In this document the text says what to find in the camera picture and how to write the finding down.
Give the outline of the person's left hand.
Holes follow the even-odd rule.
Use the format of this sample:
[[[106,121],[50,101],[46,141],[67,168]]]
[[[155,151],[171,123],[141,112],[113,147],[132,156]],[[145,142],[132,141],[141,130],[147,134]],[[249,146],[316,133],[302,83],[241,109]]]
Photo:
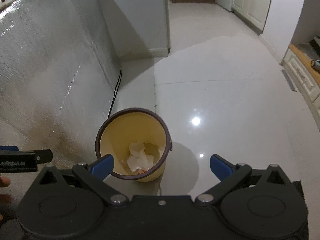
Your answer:
[[[0,177],[0,187],[6,188],[9,187],[11,184],[11,180],[8,177]],[[9,205],[12,203],[12,196],[6,193],[1,193],[0,195],[0,205]],[[0,214],[0,219],[1,221],[3,220],[3,209],[1,208],[1,214]]]

